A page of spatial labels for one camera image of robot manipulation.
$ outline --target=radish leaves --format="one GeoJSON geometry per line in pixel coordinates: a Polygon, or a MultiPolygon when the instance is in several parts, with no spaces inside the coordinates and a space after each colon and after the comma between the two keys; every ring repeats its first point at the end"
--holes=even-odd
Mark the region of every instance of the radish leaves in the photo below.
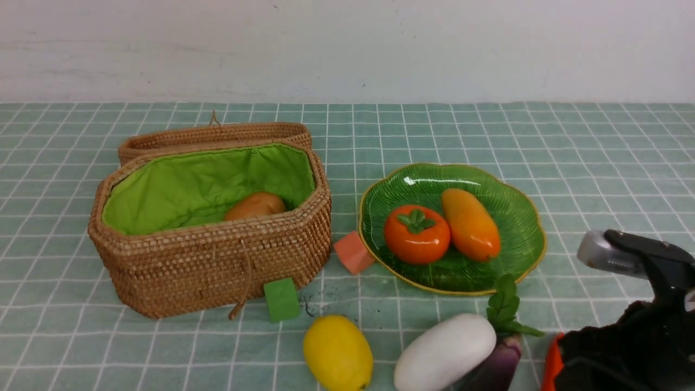
{"type": "Polygon", "coordinates": [[[516,283],[511,274],[499,277],[495,283],[494,295],[490,296],[487,307],[487,320],[498,333],[520,333],[542,337],[545,335],[540,330],[524,326],[516,320],[516,311],[519,308],[519,297],[516,295],[516,283]]]}

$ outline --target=persimmon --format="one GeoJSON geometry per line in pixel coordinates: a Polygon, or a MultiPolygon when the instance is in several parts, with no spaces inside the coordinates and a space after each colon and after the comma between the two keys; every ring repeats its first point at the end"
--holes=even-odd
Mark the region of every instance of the persimmon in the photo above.
{"type": "Polygon", "coordinates": [[[440,214],[419,205],[394,209],[384,225],[386,246],[399,259],[413,265],[431,264],[449,248],[451,231],[440,214]]]}

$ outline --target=wicker basket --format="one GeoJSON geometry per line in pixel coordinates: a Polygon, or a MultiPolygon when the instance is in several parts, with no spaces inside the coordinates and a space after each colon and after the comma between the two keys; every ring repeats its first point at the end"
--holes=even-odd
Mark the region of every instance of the wicker basket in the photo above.
{"type": "Polygon", "coordinates": [[[288,212],[144,235],[125,235],[102,221],[112,188],[152,159],[264,144],[169,147],[130,160],[99,185],[88,234],[124,304],[158,319],[236,303],[233,319],[247,299],[263,296],[263,284],[291,277],[301,289],[320,272],[330,254],[331,194],[319,157],[289,142],[282,144],[306,153],[316,189],[288,212]]]}
{"type": "Polygon", "coordinates": [[[294,122],[255,122],[206,127],[171,129],[128,138],[118,147],[121,165],[144,154],[171,150],[182,145],[211,146],[224,141],[287,141],[311,149],[311,134],[303,124],[294,122]]]}

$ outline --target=purple eggplant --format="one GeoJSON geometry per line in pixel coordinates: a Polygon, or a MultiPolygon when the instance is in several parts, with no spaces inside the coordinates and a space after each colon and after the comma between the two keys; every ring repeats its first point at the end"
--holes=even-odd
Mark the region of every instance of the purple eggplant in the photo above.
{"type": "Polygon", "coordinates": [[[521,359],[521,335],[503,339],[459,391],[508,391],[521,359]]]}

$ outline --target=lemon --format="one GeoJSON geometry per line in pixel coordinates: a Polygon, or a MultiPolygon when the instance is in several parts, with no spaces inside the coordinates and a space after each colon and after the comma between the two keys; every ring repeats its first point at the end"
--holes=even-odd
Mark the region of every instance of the lemon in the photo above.
{"type": "Polygon", "coordinates": [[[365,390],[372,379],[374,358],[369,343],[342,315],[314,321],[304,335],[304,360],[328,391],[365,390]]]}

